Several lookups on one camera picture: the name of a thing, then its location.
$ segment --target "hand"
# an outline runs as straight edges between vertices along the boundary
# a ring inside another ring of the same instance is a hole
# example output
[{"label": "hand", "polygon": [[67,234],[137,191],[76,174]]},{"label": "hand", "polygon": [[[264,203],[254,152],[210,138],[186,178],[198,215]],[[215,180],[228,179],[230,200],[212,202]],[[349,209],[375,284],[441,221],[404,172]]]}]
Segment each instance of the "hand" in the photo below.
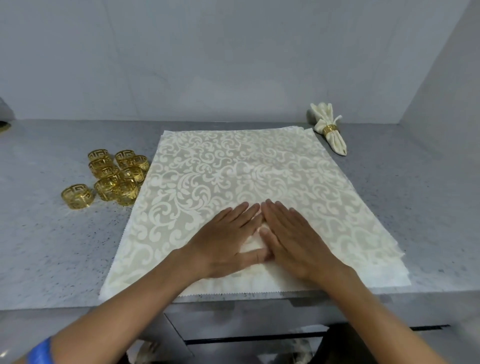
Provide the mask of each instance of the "hand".
[{"label": "hand", "polygon": [[244,202],[220,211],[181,248],[197,279],[224,277],[268,258],[267,248],[239,253],[241,245],[262,224],[261,214],[254,217],[260,205],[247,207]]},{"label": "hand", "polygon": [[333,255],[298,211],[287,209],[279,201],[267,200],[262,203],[262,213],[271,231],[262,228],[260,236],[275,261],[292,275],[316,283],[328,292],[339,282],[337,278],[352,274],[353,269]]}]

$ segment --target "person's right arm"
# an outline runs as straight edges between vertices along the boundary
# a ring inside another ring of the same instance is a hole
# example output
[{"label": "person's right arm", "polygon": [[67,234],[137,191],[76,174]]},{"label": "person's right arm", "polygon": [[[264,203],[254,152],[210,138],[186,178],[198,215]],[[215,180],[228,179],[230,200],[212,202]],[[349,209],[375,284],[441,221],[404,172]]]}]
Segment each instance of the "person's right arm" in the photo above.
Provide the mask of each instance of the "person's right arm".
[{"label": "person's right arm", "polygon": [[332,254],[298,211],[267,200],[262,213],[271,231],[263,228],[260,235],[275,261],[297,278],[326,291],[379,364],[446,364],[378,301],[351,267]]}]

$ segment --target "person's left hand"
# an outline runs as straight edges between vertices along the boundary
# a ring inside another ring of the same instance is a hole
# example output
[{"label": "person's left hand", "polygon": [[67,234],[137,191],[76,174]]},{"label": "person's left hand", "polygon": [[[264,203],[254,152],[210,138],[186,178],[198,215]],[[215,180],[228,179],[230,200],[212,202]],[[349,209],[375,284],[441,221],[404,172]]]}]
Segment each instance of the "person's left hand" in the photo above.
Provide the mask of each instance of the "person's left hand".
[{"label": "person's left hand", "polygon": [[220,211],[206,223],[180,250],[185,254],[196,278],[219,278],[263,263],[270,255],[267,248],[240,253],[241,245],[262,224],[262,215],[255,214],[260,205],[248,210],[244,202],[236,208]]}]

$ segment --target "person's left arm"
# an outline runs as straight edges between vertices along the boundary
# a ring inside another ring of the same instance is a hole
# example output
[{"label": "person's left arm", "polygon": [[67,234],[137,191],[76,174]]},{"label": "person's left arm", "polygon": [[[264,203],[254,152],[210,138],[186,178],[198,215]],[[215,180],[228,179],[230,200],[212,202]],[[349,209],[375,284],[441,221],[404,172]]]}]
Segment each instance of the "person's left arm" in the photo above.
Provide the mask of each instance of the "person's left arm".
[{"label": "person's left arm", "polygon": [[[51,339],[55,364],[116,363],[140,333],[185,288],[265,261],[267,249],[239,253],[262,223],[248,203],[225,209],[183,247],[122,292],[64,328]],[[27,364],[21,358],[16,364]]]}]

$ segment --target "blue sleeve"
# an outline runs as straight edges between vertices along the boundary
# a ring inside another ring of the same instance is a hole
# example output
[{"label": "blue sleeve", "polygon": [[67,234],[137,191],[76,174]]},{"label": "blue sleeve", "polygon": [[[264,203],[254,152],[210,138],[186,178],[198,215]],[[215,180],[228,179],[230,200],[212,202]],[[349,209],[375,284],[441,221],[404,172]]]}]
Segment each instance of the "blue sleeve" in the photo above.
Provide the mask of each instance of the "blue sleeve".
[{"label": "blue sleeve", "polygon": [[50,353],[50,339],[43,340],[28,353],[28,364],[54,364]]}]

